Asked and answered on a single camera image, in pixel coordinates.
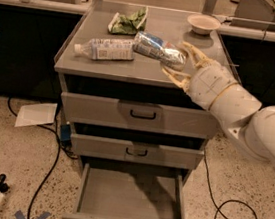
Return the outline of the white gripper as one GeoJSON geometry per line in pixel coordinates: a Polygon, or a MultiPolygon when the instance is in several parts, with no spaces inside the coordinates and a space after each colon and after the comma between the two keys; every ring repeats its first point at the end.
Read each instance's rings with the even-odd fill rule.
{"type": "Polygon", "coordinates": [[[187,53],[193,67],[198,68],[196,74],[191,77],[190,74],[171,70],[168,67],[163,67],[162,72],[178,88],[188,90],[187,93],[194,103],[209,111],[220,93],[237,84],[238,81],[234,79],[227,68],[210,59],[200,49],[187,41],[181,42],[180,48],[187,53]]]}

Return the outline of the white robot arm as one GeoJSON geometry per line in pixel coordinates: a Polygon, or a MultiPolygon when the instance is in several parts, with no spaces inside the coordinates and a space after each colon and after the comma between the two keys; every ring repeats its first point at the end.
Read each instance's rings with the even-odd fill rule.
{"type": "Polygon", "coordinates": [[[211,113],[222,132],[249,158],[275,166],[275,105],[263,107],[232,73],[188,42],[180,48],[190,58],[194,72],[186,74],[164,66],[163,73],[211,113]]]}

